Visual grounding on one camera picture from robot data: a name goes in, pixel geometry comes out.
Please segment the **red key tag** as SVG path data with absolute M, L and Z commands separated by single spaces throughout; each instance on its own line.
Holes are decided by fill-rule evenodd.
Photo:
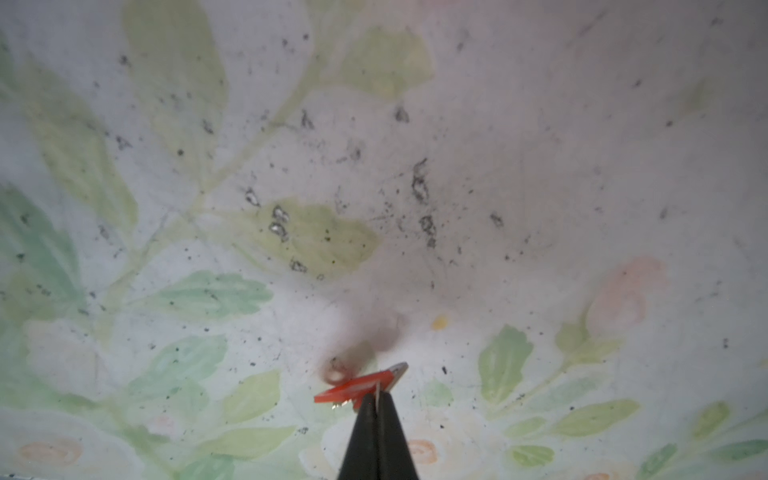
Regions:
M 388 369 L 356 377 L 314 396 L 316 404 L 331 404 L 334 408 L 351 404 L 358 412 L 364 397 L 372 393 L 390 392 L 408 370 L 407 362 L 397 363 Z

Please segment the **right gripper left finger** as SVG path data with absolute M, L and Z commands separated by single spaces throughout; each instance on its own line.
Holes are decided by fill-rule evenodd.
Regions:
M 375 393 L 367 393 L 362 398 L 338 480 L 378 479 L 377 429 L 377 397 Z

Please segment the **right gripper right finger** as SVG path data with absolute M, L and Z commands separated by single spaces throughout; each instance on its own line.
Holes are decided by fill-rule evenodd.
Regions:
M 378 479 L 418 480 L 419 476 L 390 393 L 379 393 L 376 415 Z

